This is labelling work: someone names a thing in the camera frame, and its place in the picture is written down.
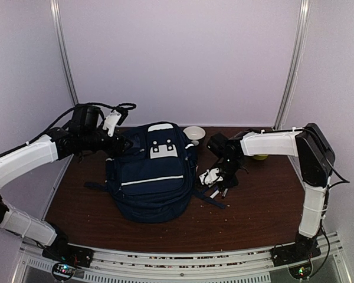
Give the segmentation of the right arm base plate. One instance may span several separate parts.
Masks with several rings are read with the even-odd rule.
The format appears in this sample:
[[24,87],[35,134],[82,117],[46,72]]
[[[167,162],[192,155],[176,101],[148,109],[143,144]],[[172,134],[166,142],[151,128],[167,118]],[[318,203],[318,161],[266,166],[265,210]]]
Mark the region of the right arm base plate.
[[318,246],[309,251],[298,251],[296,244],[276,245],[270,250],[271,259],[274,266],[290,265],[300,261],[306,261],[311,257],[320,256],[321,250]]

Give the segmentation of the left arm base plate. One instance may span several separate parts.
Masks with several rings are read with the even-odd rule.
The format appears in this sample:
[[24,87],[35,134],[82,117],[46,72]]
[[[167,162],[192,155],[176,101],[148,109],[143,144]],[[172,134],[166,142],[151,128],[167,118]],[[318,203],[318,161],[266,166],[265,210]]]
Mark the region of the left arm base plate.
[[50,247],[45,248],[42,252],[44,258],[52,259],[54,261],[69,264],[73,267],[89,268],[93,259],[94,251],[89,248],[79,246],[68,246],[67,255],[60,256],[56,251]]

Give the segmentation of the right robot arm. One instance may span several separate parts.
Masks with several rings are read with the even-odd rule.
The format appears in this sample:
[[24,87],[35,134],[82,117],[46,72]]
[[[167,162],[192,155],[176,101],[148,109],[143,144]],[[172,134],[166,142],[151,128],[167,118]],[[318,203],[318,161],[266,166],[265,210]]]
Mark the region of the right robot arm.
[[285,156],[246,159],[249,173],[238,171],[226,209],[200,209],[196,247],[204,252],[282,245],[294,241],[301,220],[303,188]]

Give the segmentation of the navy blue student backpack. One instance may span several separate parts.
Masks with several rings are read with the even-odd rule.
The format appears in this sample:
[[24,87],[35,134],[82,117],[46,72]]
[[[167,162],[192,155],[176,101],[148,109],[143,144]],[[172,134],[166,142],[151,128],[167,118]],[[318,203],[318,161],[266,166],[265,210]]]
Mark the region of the navy blue student backpack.
[[133,145],[121,156],[106,159],[103,185],[84,187],[110,194],[122,216],[138,223],[178,218],[196,196],[221,209],[225,205],[195,189],[198,156],[181,128],[161,121],[126,130]]

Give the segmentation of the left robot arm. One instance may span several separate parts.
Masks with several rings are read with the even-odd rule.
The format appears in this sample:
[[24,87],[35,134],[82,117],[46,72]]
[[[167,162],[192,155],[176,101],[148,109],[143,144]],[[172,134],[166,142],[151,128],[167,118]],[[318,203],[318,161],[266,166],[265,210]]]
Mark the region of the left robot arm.
[[[111,106],[89,102],[76,104],[58,116],[33,139],[0,154],[0,191],[6,186],[27,185],[23,192],[37,196],[35,186],[45,169],[72,156],[82,158],[85,153],[105,152],[110,157],[120,156],[131,142],[116,133],[116,128],[127,118],[135,103]],[[73,257],[68,236],[57,226],[16,208],[0,193],[0,229],[34,241],[44,251],[67,262]]]

